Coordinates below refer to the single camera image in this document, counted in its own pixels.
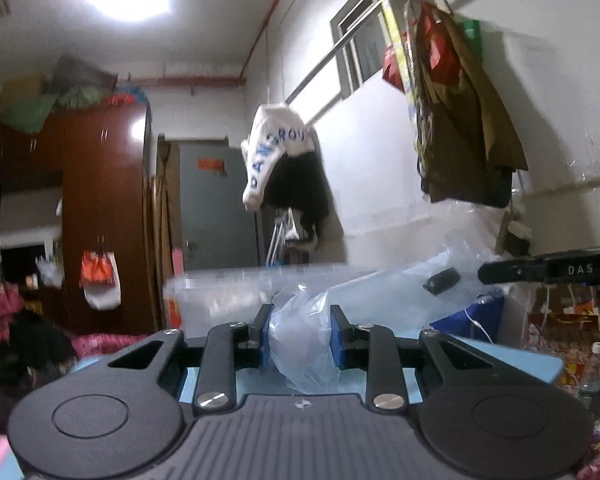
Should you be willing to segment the white printed hanging shirt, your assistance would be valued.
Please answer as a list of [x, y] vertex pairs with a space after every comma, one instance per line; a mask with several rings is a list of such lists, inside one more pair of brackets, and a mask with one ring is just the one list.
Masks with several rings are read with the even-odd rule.
[[273, 170], [284, 155], [297, 157], [316, 150], [315, 131], [286, 104], [263, 104], [254, 115], [251, 131], [240, 144], [247, 183], [242, 204], [257, 211]]

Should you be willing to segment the clear plastic bag with white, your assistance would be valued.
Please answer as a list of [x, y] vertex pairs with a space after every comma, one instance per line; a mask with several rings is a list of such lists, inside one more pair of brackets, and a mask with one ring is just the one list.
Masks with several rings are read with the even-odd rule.
[[372, 269], [372, 274], [319, 294], [305, 289], [274, 306], [270, 360], [263, 372], [266, 390], [361, 390], [362, 375], [340, 370], [330, 353], [332, 304], [338, 304], [353, 324], [382, 325], [405, 336], [464, 310], [490, 290], [502, 290], [481, 284], [478, 269], [495, 257], [503, 217], [503, 211], [486, 207], [432, 207], [428, 216], [408, 222], [399, 238], [408, 255], [404, 266]]

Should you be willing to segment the grey metal door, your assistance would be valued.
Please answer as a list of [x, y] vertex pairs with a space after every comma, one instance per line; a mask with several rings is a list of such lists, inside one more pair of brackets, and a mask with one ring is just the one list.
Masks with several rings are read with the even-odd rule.
[[254, 268], [261, 263], [259, 217], [242, 203], [242, 153], [224, 144], [180, 145], [184, 269]]

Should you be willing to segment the dark red wooden wardrobe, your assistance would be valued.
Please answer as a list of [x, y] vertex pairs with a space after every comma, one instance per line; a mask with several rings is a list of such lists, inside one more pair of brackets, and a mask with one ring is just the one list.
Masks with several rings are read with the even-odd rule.
[[[75, 334], [143, 335], [160, 325], [147, 229], [149, 133], [145, 104], [58, 110], [35, 136], [0, 122], [0, 193], [62, 188], [60, 318]], [[116, 258], [119, 307], [88, 305], [80, 284], [84, 252]]]

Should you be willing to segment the orange white hanging bag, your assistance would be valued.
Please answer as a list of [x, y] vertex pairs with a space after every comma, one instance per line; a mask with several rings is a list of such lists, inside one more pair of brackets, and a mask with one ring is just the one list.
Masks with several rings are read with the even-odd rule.
[[114, 310], [121, 306], [121, 286], [113, 252], [84, 252], [80, 285], [87, 304], [95, 310]]

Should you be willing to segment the black hanging garment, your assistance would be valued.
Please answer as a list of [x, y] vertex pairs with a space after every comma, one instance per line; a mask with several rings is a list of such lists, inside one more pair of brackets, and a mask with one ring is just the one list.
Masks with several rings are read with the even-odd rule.
[[300, 226], [312, 240], [329, 213], [326, 179], [317, 154], [283, 155], [265, 185], [264, 202], [276, 209], [298, 211]]

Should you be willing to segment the brown hanging jacket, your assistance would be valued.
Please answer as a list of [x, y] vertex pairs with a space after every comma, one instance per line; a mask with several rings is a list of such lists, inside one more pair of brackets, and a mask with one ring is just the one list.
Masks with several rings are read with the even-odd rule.
[[430, 202], [504, 209], [528, 169], [506, 107], [451, 14], [407, 0], [405, 32], [391, 35], [382, 79], [407, 96], [420, 189]]

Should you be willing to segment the clear plastic perforated basket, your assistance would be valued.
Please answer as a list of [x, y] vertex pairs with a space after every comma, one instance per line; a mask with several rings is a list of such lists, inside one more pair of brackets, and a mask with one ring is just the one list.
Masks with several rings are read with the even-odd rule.
[[185, 272], [163, 285], [166, 327], [201, 337], [218, 324], [250, 322], [264, 304], [281, 306], [302, 290], [319, 294], [373, 272], [342, 263]]

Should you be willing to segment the blue shopping bag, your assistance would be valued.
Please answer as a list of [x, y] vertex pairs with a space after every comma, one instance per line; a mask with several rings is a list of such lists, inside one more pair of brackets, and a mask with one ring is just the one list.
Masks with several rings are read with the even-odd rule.
[[479, 296], [469, 307], [433, 322], [438, 332], [495, 344], [501, 326], [505, 296], [499, 289]]

